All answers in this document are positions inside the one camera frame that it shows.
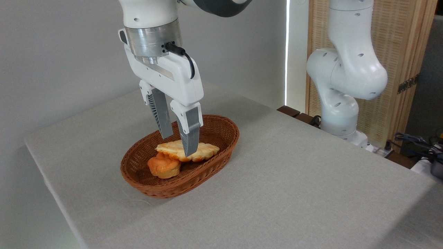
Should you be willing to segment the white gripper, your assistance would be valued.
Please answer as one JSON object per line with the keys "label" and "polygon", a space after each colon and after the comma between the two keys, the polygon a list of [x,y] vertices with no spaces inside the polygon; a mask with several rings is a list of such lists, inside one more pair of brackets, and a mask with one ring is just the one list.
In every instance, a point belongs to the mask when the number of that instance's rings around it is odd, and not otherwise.
{"label": "white gripper", "polygon": [[163,139],[173,135],[165,94],[171,97],[186,157],[197,151],[200,127],[203,126],[200,101],[204,97],[198,66],[194,60],[195,75],[191,77],[188,58],[174,53],[157,58],[157,64],[136,60],[128,41],[124,49],[134,74],[142,81],[139,87],[143,100],[149,106]]}

